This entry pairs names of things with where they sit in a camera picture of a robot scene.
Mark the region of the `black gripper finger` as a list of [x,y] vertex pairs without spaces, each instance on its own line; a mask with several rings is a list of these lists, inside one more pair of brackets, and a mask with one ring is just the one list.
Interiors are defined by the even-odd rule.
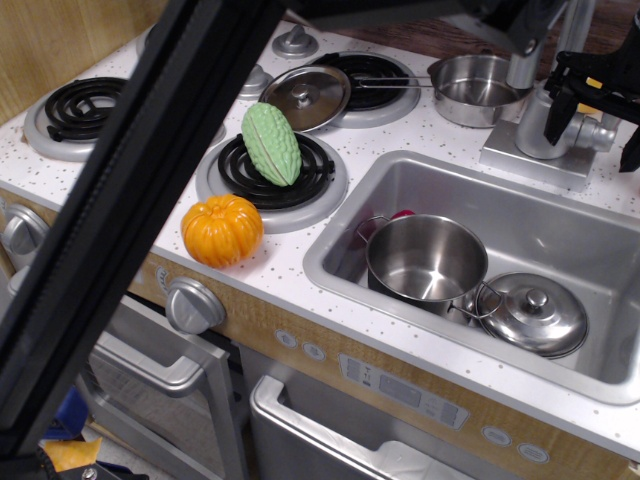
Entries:
[[578,101],[570,89],[561,89],[553,98],[544,129],[544,136],[551,145],[559,142],[577,107]]
[[625,144],[620,159],[619,172],[631,173],[639,169],[640,163],[640,139],[638,134],[634,134]]

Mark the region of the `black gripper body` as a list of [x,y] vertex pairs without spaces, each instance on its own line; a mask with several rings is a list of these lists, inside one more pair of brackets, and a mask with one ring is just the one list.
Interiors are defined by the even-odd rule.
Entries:
[[[580,104],[627,122],[639,123],[639,16],[635,15],[622,45],[612,53],[588,54],[562,51],[544,89],[551,100],[561,89],[570,89]],[[602,83],[600,90],[586,84],[590,77]]]

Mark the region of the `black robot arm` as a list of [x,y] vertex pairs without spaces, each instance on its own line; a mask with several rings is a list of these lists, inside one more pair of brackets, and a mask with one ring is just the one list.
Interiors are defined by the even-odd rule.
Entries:
[[483,1],[172,1],[1,323],[1,460],[35,451],[281,17],[318,27]]

